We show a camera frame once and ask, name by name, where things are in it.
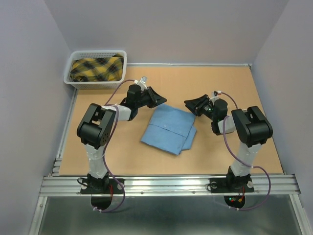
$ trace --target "plaid blanket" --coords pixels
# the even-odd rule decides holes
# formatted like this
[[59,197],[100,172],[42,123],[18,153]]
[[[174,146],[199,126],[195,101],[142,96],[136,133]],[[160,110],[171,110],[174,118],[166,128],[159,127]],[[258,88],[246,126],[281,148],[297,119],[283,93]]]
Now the plaid blanket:
[[74,82],[104,82],[122,79],[124,58],[115,55],[108,58],[83,58],[75,60],[70,72]]

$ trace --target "tabletop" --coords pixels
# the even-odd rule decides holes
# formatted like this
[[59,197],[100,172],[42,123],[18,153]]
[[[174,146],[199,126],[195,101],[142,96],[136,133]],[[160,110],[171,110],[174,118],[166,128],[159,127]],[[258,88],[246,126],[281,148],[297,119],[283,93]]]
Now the tabletop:
[[[239,108],[259,106],[263,111],[253,78],[248,67],[127,67],[125,79],[146,76],[147,86],[167,98],[166,104],[188,111],[184,101],[198,98],[212,91],[230,94]],[[116,92],[110,103],[120,103],[126,97],[129,83]],[[91,103],[104,105],[114,90],[79,90],[67,134],[60,175],[86,175],[89,170],[84,145],[76,136],[76,129]],[[228,113],[235,109],[228,103]],[[206,116],[196,117],[197,132],[190,150],[173,155],[140,142],[154,109],[142,107],[132,121],[120,121],[106,151],[106,161],[116,175],[186,175],[226,174],[234,161],[223,137],[211,130],[211,120]],[[238,151],[239,138],[236,132],[227,134],[234,152]],[[283,173],[273,139],[269,139],[255,158],[268,173]],[[252,169],[251,173],[263,173]]]

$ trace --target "blue cloth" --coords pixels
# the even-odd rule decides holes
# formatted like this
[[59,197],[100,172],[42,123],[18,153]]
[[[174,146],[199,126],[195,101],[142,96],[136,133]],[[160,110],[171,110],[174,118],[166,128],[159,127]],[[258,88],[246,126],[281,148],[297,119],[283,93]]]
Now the blue cloth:
[[178,155],[190,149],[196,129],[192,113],[161,104],[153,113],[141,141]]

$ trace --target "white wall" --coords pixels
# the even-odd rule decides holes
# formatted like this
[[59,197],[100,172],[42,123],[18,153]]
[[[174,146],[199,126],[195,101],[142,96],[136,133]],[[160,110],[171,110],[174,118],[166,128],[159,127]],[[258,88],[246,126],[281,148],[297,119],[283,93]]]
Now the white wall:
[[295,173],[313,226],[313,1],[290,0],[252,74],[283,168]]
[[71,50],[129,62],[251,63],[288,0],[45,0]]
[[28,234],[72,95],[69,49],[42,0],[0,7],[0,233]]

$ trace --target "white laundry basket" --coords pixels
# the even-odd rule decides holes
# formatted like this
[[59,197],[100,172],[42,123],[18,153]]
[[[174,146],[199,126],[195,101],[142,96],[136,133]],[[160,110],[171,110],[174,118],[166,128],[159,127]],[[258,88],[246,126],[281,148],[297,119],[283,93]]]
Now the white laundry basket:
[[[116,82],[73,82],[70,77],[70,71],[74,60],[82,58],[106,58],[120,54],[124,58],[122,79]],[[77,89],[116,89],[117,86],[124,81],[126,73],[127,55],[123,50],[79,50],[70,55],[64,74],[64,82],[71,84]]]

